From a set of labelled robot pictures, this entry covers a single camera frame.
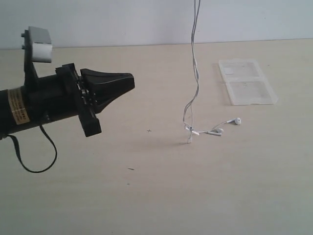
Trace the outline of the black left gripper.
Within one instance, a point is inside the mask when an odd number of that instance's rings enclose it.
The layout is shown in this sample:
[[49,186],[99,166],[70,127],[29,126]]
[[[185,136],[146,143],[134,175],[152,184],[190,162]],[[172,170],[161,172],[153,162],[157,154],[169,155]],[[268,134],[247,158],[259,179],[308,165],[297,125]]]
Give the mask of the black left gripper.
[[96,113],[135,88],[131,73],[98,72],[81,69],[81,76],[93,92],[93,105],[88,91],[73,63],[55,69],[55,74],[38,78],[29,75],[24,86],[33,122],[41,125],[78,116],[86,137],[102,132]]

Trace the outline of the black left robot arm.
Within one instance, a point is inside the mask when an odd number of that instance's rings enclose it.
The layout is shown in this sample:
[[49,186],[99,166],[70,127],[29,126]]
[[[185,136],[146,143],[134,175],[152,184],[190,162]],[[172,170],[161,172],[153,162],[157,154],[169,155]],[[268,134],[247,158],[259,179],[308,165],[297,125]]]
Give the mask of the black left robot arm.
[[98,72],[74,64],[55,75],[30,73],[23,86],[0,92],[0,136],[77,116],[86,137],[102,132],[97,114],[135,88],[130,73]]

